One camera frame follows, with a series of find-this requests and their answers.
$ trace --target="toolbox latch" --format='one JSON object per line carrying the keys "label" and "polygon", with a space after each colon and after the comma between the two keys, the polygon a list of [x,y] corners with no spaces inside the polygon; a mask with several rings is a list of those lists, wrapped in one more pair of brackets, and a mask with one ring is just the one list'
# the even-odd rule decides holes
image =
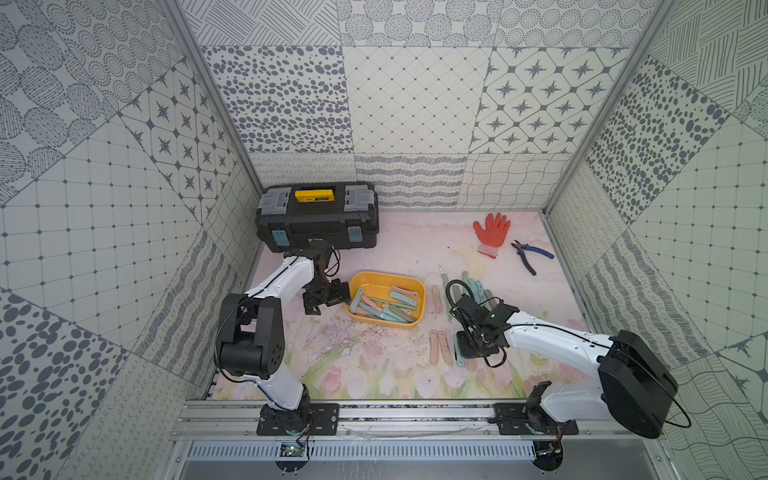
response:
{"label": "toolbox latch", "polygon": [[272,238],[275,239],[278,247],[288,247],[290,245],[288,234],[285,230],[272,230]]}
{"label": "toolbox latch", "polygon": [[362,242],[362,228],[360,227],[347,227],[346,236],[352,243]]}

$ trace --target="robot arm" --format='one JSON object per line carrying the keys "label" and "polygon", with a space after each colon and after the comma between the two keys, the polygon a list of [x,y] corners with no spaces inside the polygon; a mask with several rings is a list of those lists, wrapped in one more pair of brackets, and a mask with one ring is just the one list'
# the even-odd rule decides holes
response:
{"label": "robot arm", "polygon": [[[215,350],[217,366],[222,373],[241,377],[235,382],[255,383],[268,398],[273,412],[293,413],[288,415],[291,420],[286,424],[297,428],[306,425],[309,394],[283,364],[282,305],[302,289],[306,289],[303,301],[307,314],[319,314],[319,305],[323,303],[332,306],[349,301],[349,284],[326,278],[332,251],[327,243],[316,240],[312,249],[298,250],[296,256],[287,257],[259,285],[245,293],[228,295],[220,311]],[[241,329],[253,321],[255,332]]]}
{"label": "robot arm", "polygon": [[640,337],[625,330],[607,336],[569,329],[503,302],[488,311],[467,295],[454,303],[449,292],[452,283],[462,282],[452,280],[445,290],[452,314],[464,327],[458,333],[464,357],[488,356],[514,346],[565,363],[594,379],[571,385],[541,382],[534,387],[525,404],[534,430],[557,431],[556,427],[573,420],[615,419],[643,437],[660,435],[677,383]]}

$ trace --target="patterned wall panel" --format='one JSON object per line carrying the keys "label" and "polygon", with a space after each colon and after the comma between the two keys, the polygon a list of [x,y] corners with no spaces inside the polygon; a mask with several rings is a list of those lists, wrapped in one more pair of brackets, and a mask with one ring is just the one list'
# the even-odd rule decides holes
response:
{"label": "patterned wall panel", "polygon": [[128,353],[57,478],[151,478],[185,399],[201,388]]}
{"label": "patterned wall panel", "polygon": [[768,74],[733,111],[733,116],[768,137]]}
{"label": "patterned wall panel", "polygon": [[[670,371],[693,425],[665,426],[664,434],[688,478],[765,478],[768,427],[720,360],[709,355]],[[676,407],[670,413],[670,421],[686,425]]]}
{"label": "patterned wall panel", "polygon": [[256,189],[238,161],[203,225],[203,229],[214,236],[216,245],[242,284],[250,282],[248,272],[261,243],[256,237],[255,212],[258,207]]}
{"label": "patterned wall panel", "polygon": [[731,117],[632,224],[712,347],[768,331],[766,139]]}
{"label": "patterned wall panel", "polygon": [[251,164],[264,187],[355,180],[357,176],[354,154],[254,154]]}
{"label": "patterned wall panel", "polygon": [[344,51],[356,153],[465,154],[490,48]]}
{"label": "patterned wall panel", "polygon": [[549,220],[557,229],[561,259],[568,263],[576,281],[627,229],[589,166],[583,163],[576,167]]}
{"label": "patterned wall panel", "polygon": [[376,186],[381,208],[456,207],[466,155],[355,155],[357,180]]}
{"label": "patterned wall panel", "polygon": [[0,25],[4,204],[114,112],[37,5],[6,2],[0,6]]}
{"label": "patterned wall panel", "polygon": [[133,352],[195,385],[206,384],[220,302],[239,283],[213,237],[202,230]]}
{"label": "patterned wall panel", "polygon": [[[0,3],[0,476],[143,478],[203,389],[127,355],[201,229],[219,242],[208,300],[240,287],[247,160],[155,2]],[[156,361],[202,376],[215,315],[190,313],[197,355]]]}
{"label": "patterned wall panel", "polygon": [[192,216],[203,223],[227,184],[235,153],[186,59],[118,116]]}
{"label": "patterned wall panel", "polygon": [[680,0],[651,55],[733,111],[768,74],[763,0]]}
{"label": "patterned wall panel", "polygon": [[541,208],[570,159],[567,154],[470,154],[456,206]]}
{"label": "patterned wall panel", "polygon": [[668,367],[712,352],[629,230],[616,239],[580,286],[599,332],[635,332]]}
{"label": "patterned wall panel", "polygon": [[632,223],[690,162],[728,113],[649,57],[586,158]]}
{"label": "patterned wall panel", "polygon": [[2,283],[130,348],[200,230],[119,118],[2,209]]}
{"label": "patterned wall panel", "polygon": [[204,50],[250,154],[352,151],[338,47]]}
{"label": "patterned wall panel", "polygon": [[0,292],[0,473],[54,478],[84,438],[128,351]]}
{"label": "patterned wall panel", "polygon": [[337,0],[341,45],[490,47],[502,0]]}
{"label": "patterned wall panel", "polygon": [[115,109],[181,60],[176,35],[155,0],[41,3],[52,28]]}
{"label": "patterned wall panel", "polygon": [[493,48],[470,151],[572,154],[627,48]]}
{"label": "patterned wall panel", "polygon": [[496,45],[631,47],[657,0],[504,0]]}
{"label": "patterned wall panel", "polygon": [[200,45],[338,45],[334,0],[183,0]]}
{"label": "patterned wall panel", "polygon": [[768,332],[734,343],[717,353],[733,381],[768,424]]}

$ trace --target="pliers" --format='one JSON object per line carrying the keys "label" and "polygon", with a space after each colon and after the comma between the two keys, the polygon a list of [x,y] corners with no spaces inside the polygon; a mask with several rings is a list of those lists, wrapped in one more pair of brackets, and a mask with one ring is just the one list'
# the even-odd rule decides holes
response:
{"label": "pliers", "polygon": [[518,249],[518,255],[523,260],[523,265],[525,265],[525,268],[527,268],[528,271],[531,272],[531,275],[535,275],[536,274],[536,270],[533,270],[533,267],[531,266],[531,264],[528,263],[528,259],[525,258],[525,251],[526,250],[529,250],[531,252],[540,253],[541,255],[544,255],[545,257],[554,258],[554,255],[549,253],[547,250],[542,250],[541,248],[537,248],[537,247],[531,247],[527,243],[525,245],[523,245],[520,242],[518,242],[517,240],[515,240],[514,242],[511,243],[511,245],[514,248]]}

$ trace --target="polka dot pattern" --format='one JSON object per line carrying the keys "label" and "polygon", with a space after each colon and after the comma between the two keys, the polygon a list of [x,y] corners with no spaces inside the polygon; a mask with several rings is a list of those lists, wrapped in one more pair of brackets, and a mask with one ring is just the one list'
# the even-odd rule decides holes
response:
{"label": "polka dot pattern", "polygon": [[127,350],[0,293],[4,471],[51,478],[101,407]]}
{"label": "polka dot pattern", "polygon": [[632,223],[725,122],[728,113],[653,59],[635,76],[587,163]]}
{"label": "polka dot pattern", "polygon": [[339,48],[208,47],[205,56],[249,152],[352,150]]}

